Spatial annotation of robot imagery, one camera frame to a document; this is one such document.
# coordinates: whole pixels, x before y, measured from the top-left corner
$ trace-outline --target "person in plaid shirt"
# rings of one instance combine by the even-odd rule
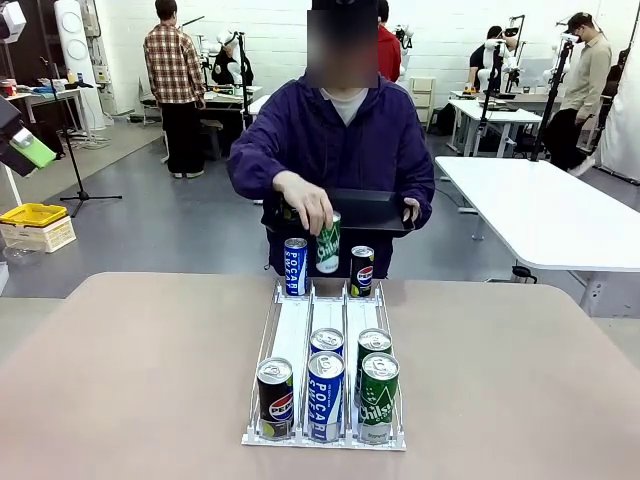
[[[204,156],[198,146],[204,78],[191,38],[176,28],[176,1],[156,0],[156,12],[160,24],[144,39],[144,56],[151,92],[167,133],[167,165],[176,178],[195,178],[204,173]]]

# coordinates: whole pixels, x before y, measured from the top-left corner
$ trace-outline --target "blue can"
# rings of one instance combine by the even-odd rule
[[[318,352],[309,359],[309,438],[335,442],[342,426],[344,361],[335,352]]]
[[[336,352],[342,356],[344,337],[335,328],[319,328],[311,334],[311,353]]]
[[[284,274],[287,295],[307,293],[307,241],[290,238],[284,242]]]

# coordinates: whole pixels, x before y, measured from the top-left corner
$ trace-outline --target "person's right hand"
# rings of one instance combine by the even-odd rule
[[[298,211],[302,226],[311,235],[320,235],[323,225],[327,228],[333,226],[333,207],[322,188],[286,170],[273,177],[273,188]]]

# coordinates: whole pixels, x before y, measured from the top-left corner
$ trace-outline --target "pepsi logo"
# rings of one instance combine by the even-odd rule
[[[269,414],[276,421],[288,419],[293,413],[293,392],[276,400],[269,407]]]
[[[371,285],[371,279],[373,278],[373,267],[364,267],[358,272],[358,282],[367,287]]]

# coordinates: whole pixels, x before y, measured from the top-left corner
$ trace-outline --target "person in beige shirt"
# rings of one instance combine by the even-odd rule
[[[553,165],[565,171],[586,170],[593,164],[576,145],[585,122],[598,113],[600,95],[611,67],[611,46],[604,34],[596,29],[593,17],[588,13],[575,14],[568,27],[567,33],[577,36],[579,42],[586,45],[578,71],[567,88],[560,111],[544,131],[543,141],[551,153]]]

